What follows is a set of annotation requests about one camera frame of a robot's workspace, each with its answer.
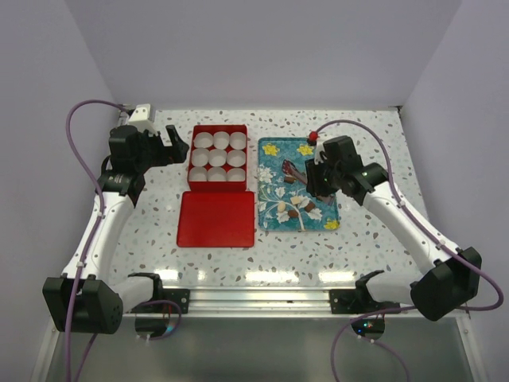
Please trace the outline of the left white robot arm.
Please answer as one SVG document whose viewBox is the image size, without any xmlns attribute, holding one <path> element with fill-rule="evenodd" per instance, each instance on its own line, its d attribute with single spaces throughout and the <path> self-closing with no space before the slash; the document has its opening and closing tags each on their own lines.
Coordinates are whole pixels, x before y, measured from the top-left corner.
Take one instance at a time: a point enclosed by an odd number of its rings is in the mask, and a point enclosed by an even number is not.
<svg viewBox="0 0 509 382">
<path fill-rule="evenodd" d="M 187 158 L 189 146 L 176 127 L 165 130 L 169 145 L 160 134 L 134 126 L 111 130 L 110 155 L 95 179 L 94 206 L 84 235 L 61 275 L 48 277 L 42 288 L 60 332 L 113 334 L 125 313 L 138 307 L 153 313 L 165 305 L 156 273 L 132 273 L 116 285 L 107 281 L 120 234 L 145 188 L 146 172 Z"/>
</svg>

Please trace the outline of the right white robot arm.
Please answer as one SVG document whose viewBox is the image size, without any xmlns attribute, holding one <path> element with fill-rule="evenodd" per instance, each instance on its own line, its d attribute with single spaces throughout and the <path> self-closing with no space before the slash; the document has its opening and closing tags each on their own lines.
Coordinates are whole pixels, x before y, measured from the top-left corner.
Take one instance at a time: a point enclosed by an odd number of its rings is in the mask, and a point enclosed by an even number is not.
<svg viewBox="0 0 509 382">
<path fill-rule="evenodd" d="M 302 181 L 307 192 L 326 200 L 337 191 L 352 198 L 378 217 L 410 253 L 422 276 L 390 277 L 383 270 L 360 277 L 354 289 L 340 293 L 341 305 L 351 312 L 369 313 L 414 306 L 425 318 L 437 321 L 460 308 L 477 294 L 482 259 L 474 248 L 457 248 L 438 234 L 412 204 L 389 182 L 389 174 L 378 163 L 363 164 L 348 136 L 329 139 L 317 145 L 317 153 L 305 161 L 301 173 L 290 161 L 282 163 L 282 172 Z"/>
</svg>

